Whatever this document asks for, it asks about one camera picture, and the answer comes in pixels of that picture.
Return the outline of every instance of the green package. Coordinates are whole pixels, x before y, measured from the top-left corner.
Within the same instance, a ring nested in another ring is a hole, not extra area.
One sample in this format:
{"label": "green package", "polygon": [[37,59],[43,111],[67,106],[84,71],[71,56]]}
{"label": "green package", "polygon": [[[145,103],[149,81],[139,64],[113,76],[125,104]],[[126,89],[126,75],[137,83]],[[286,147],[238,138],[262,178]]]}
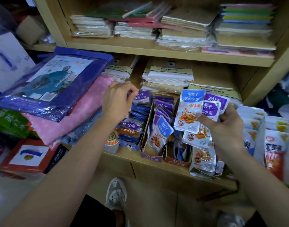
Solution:
{"label": "green package", "polygon": [[38,138],[27,126],[29,120],[20,112],[0,108],[0,132],[19,138]]}

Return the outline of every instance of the gray sneaker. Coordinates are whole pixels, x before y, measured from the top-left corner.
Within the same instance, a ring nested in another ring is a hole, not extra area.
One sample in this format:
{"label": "gray sneaker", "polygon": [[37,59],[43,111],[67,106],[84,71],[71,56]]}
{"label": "gray sneaker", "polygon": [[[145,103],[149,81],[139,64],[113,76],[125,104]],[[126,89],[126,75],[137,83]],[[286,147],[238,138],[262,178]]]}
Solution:
{"label": "gray sneaker", "polygon": [[119,178],[113,178],[106,195],[106,207],[110,210],[123,210],[127,200],[127,190]]}

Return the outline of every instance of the blue bag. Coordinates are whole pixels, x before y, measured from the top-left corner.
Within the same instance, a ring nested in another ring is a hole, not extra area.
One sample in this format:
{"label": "blue bag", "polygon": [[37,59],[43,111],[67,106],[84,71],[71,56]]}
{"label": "blue bag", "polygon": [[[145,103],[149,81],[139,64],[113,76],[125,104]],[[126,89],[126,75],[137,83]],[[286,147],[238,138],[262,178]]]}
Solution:
{"label": "blue bag", "polygon": [[56,47],[0,95],[0,107],[60,122],[112,60],[106,53]]}

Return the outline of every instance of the person in raincoat image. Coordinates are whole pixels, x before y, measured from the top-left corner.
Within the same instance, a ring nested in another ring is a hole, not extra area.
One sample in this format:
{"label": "person in raincoat image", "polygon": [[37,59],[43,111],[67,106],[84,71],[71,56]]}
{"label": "person in raincoat image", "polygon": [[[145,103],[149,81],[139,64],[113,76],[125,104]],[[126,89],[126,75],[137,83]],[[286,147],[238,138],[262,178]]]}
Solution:
{"label": "person in raincoat image", "polygon": [[51,72],[37,76],[20,91],[20,94],[29,97],[33,93],[44,95],[46,92],[58,94],[66,80],[71,66],[66,66],[61,71]]}

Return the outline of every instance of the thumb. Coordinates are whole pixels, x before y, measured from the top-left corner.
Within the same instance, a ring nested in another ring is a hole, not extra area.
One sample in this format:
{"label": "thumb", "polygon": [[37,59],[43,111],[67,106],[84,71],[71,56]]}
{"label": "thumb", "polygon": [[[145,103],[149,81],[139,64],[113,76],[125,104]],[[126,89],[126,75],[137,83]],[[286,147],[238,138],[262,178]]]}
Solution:
{"label": "thumb", "polygon": [[196,113],[196,119],[204,126],[206,126],[208,129],[212,129],[215,126],[215,122],[205,115],[201,113]]}
{"label": "thumb", "polygon": [[127,103],[129,105],[129,107],[131,108],[133,100],[135,99],[135,97],[138,95],[138,91],[134,91],[132,92],[129,97],[127,98]]}

